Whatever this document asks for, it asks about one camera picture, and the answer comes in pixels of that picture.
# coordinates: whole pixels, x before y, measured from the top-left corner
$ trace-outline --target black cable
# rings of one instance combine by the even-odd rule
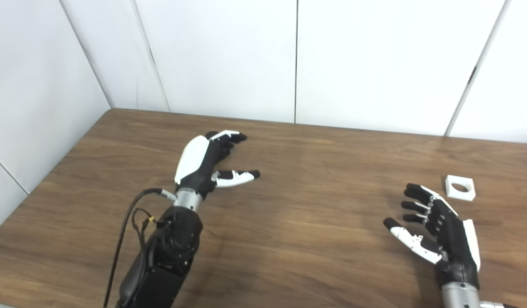
[[[109,302],[109,295],[111,293],[111,287],[113,286],[113,277],[115,276],[115,269],[117,267],[117,261],[119,259],[119,253],[121,251],[121,245],[122,245],[122,239],[125,235],[126,230],[126,224],[128,223],[128,217],[130,216],[130,213],[132,213],[132,209],[134,209],[134,206],[138,201],[144,196],[148,195],[150,193],[161,193],[162,189],[160,188],[150,188],[143,190],[139,195],[137,195],[132,203],[130,203],[130,206],[128,207],[128,210],[126,211],[126,215],[124,220],[122,221],[121,231],[119,232],[119,242],[117,243],[117,248],[115,249],[115,256],[113,257],[113,265],[111,265],[111,273],[109,274],[109,282],[107,283],[107,291],[105,292],[105,300],[103,301],[103,307],[107,307],[107,303]]]
[[[138,228],[138,225],[136,224],[136,213],[138,211],[142,211],[146,213],[147,215],[147,218],[142,222],[141,231]],[[151,218],[154,219],[154,217],[151,214],[149,214],[149,212],[147,212],[146,210],[142,208],[136,208],[134,212],[132,213],[132,228],[136,230],[136,233],[138,234],[138,240],[140,241],[140,253],[142,254],[142,266],[140,267],[140,275],[138,276],[138,283],[136,283],[136,286],[134,287],[134,289],[128,296],[128,299],[126,299],[126,301],[124,302],[124,306],[128,306],[130,304],[130,301],[132,301],[132,299],[134,298],[134,294],[136,294],[136,291],[138,290],[138,288],[140,288],[140,285],[142,284],[142,280],[143,280],[143,275],[146,271],[147,249],[146,249],[145,231],[146,231],[147,225],[149,224]]]

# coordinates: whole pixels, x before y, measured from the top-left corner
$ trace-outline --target white wall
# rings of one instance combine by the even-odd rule
[[[170,111],[134,0],[61,0],[113,107]]]
[[[296,0],[137,3],[173,112],[293,122]]]
[[[296,122],[443,135],[503,0],[299,0]]]
[[[510,4],[451,136],[527,142],[527,0]]]
[[[108,109],[60,3],[0,0],[0,163],[24,191]],[[1,169],[0,194],[1,222],[24,196]]]

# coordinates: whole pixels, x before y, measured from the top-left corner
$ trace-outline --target wood grain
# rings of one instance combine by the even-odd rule
[[[249,136],[220,169],[260,169],[203,203],[201,248],[175,307],[441,307],[432,265],[381,224],[408,182],[475,180],[481,297],[527,308],[527,145],[117,110],[107,112],[0,228],[0,303],[101,307],[126,207],[173,189],[183,147],[209,130]],[[160,215],[165,199],[141,206]],[[411,230],[422,231],[418,226]],[[138,250],[128,230],[112,300]]]

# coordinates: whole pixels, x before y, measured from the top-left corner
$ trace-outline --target panel seam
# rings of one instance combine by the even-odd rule
[[[140,16],[140,11],[138,10],[138,4],[136,3],[136,0],[130,0],[130,4],[132,5],[132,10],[134,11],[134,16],[136,16],[136,21],[138,22],[138,28],[140,29],[140,33],[142,35],[143,43],[146,47],[147,54],[149,56],[149,62],[151,64],[151,67],[153,69],[153,73],[155,74],[155,77],[157,79],[157,82],[159,84],[159,89],[161,91],[161,95],[164,98],[164,101],[166,103],[166,107],[168,108],[168,111],[171,113],[172,109],[170,107],[170,104],[168,102],[168,98],[166,97],[166,93],[164,92],[164,86],[162,85],[162,80],[159,74],[159,70],[157,69],[157,65],[155,63],[155,58],[153,56],[153,52],[151,50],[151,47],[149,45],[149,40],[147,38],[146,34],[146,28],[143,25],[142,17]]]
[[[3,165],[3,163],[1,163],[1,161],[0,161],[0,166],[1,168],[3,168],[3,170],[5,170],[5,172],[9,175],[9,177],[23,190],[23,192],[26,195],[29,195],[29,192],[27,191],[27,189],[25,189],[25,187],[12,175],[12,173],[10,173],[10,171],[5,167],[5,165]]]
[[[463,93],[461,94],[461,97],[459,98],[459,102],[457,103],[456,109],[453,111],[453,115],[450,119],[450,122],[446,128],[446,131],[444,132],[444,137],[450,136],[454,125],[456,124],[457,117],[459,117],[459,113],[461,113],[461,109],[463,109],[463,105],[465,104],[465,101],[467,100],[467,97],[469,96],[469,92],[471,91],[471,88],[473,87],[473,84],[476,80],[476,77],[478,76],[478,73],[480,72],[480,68],[482,67],[482,64],[484,63],[484,60],[486,59],[486,56],[488,55],[488,52],[490,51],[490,47],[492,43],[494,42],[494,39],[499,31],[500,25],[503,22],[503,19],[505,18],[506,12],[510,6],[512,0],[505,0],[503,3],[503,6],[501,7],[501,10],[497,16],[497,19],[494,23],[494,26],[492,27],[490,34],[488,35],[488,39],[486,40],[486,43],[484,44],[484,48],[482,49],[480,56],[478,60],[476,61],[476,64],[473,68],[473,72],[471,73],[471,76],[469,77],[469,81],[467,82],[467,85],[465,86],[465,89],[463,90]]]
[[[294,74],[294,124],[296,124],[297,115],[297,53],[298,53],[298,25],[299,25],[299,0],[296,0],[296,65]]]
[[[109,93],[107,93],[107,91],[105,90],[105,87],[103,86],[103,83],[101,82],[101,79],[99,78],[99,74],[97,73],[97,70],[95,68],[95,63],[92,58],[92,55],[90,54],[88,49],[85,47],[83,41],[81,40],[79,36],[79,32],[77,31],[77,28],[75,27],[73,20],[71,19],[71,16],[69,15],[66,5],[64,4],[64,0],[58,0],[58,2],[60,3],[60,6],[62,6],[62,10],[64,14],[66,15],[67,20],[69,21],[69,25],[73,29],[73,33],[75,33],[75,37],[77,37],[77,41],[79,42],[79,45],[81,45],[81,49],[83,49],[85,57],[87,61],[89,62],[90,68],[92,69],[92,72],[95,76],[95,79],[98,82],[98,85],[101,88],[101,91],[103,92],[103,96],[105,96],[105,99],[107,100],[107,104],[109,104],[109,108],[111,109],[115,108],[115,104],[113,103],[113,100],[111,100]]]

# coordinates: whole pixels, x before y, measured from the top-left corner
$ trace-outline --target robotic hand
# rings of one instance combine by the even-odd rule
[[[435,265],[445,308],[514,308],[480,301],[480,252],[473,221],[460,220],[443,197],[421,185],[408,184],[404,195],[419,201],[402,201],[402,208],[417,212],[404,215],[404,221],[424,225],[436,241],[410,233],[393,218],[386,218],[383,224],[404,245]]]
[[[175,202],[156,220],[156,230],[148,240],[140,241],[142,251],[121,283],[117,308],[172,306],[199,248],[199,205],[215,187],[233,187],[259,177],[258,170],[214,171],[234,144],[246,139],[238,131],[210,131],[187,144],[176,171],[177,197],[160,189],[153,191]],[[151,221],[146,219],[144,228]]]

